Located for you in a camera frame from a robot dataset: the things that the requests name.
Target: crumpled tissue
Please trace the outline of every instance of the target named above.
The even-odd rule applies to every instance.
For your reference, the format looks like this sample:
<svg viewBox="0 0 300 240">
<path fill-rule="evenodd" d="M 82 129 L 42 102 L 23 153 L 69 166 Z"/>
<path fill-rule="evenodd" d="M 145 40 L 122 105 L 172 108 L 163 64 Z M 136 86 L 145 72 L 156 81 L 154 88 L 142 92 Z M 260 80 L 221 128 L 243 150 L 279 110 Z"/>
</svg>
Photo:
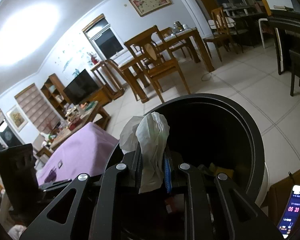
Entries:
<svg viewBox="0 0 300 240">
<path fill-rule="evenodd" d="M 166 118 L 153 112 L 146 116 L 132 117 L 120 134 L 120 148 L 124 153 L 135 151 L 140 143 L 143 169 L 139 193 L 158 189 L 162 185 L 163 151 L 169 129 Z"/>
</svg>

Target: television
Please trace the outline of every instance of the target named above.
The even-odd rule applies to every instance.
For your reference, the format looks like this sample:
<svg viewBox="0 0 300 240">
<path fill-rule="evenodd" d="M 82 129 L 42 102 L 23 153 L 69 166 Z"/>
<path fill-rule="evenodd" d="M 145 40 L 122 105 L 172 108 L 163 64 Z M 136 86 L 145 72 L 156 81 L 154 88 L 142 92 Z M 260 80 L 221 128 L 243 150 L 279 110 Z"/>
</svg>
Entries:
<svg viewBox="0 0 300 240">
<path fill-rule="evenodd" d="M 63 90 L 67 97 L 75 105 L 82 103 L 88 96 L 99 89 L 99 86 L 84 69 L 74 80 Z"/>
</svg>

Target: purple blanket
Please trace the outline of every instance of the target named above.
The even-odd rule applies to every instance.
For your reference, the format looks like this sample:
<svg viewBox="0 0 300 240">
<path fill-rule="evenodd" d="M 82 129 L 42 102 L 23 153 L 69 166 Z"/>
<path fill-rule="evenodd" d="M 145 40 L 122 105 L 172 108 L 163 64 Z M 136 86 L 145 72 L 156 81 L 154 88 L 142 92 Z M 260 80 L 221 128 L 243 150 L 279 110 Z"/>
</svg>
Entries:
<svg viewBox="0 0 300 240">
<path fill-rule="evenodd" d="M 74 179 L 81 173 L 90 176 L 102 174 L 117 143 L 116 138 L 96 124 L 87 123 L 70 136 L 37 173 L 39 185 L 44 183 L 51 170 L 56 171 L 55 181 Z"/>
</svg>

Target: sunflower painting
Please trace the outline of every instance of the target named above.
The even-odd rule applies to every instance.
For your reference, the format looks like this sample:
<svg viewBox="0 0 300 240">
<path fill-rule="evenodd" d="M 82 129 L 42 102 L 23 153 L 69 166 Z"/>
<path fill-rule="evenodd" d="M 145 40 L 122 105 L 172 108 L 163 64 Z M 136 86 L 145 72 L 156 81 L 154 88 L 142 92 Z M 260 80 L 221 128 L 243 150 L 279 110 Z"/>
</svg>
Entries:
<svg viewBox="0 0 300 240">
<path fill-rule="evenodd" d="M 130 3 L 141 17 L 171 4 L 170 0 L 130 0 Z"/>
<path fill-rule="evenodd" d="M 14 106 L 7 112 L 7 117 L 18 132 L 21 131 L 21 129 L 28 123 L 22 114 L 22 110 L 20 110 L 17 106 Z"/>
</svg>

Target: smartphone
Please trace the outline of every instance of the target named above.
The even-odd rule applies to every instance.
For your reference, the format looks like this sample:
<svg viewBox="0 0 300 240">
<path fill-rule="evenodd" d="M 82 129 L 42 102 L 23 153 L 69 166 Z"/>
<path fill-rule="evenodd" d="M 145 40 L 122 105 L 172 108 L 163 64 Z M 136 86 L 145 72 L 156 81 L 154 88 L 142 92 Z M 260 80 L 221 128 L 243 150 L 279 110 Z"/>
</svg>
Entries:
<svg viewBox="0 0 300 240">
<path fill-rule="evenodd" d="M 287 238 L 297 222 L 300 214 L 300 185 L 294 185 L 291 190 L 286 209 L 281 217 L 278 229 Z"/>
</svg>

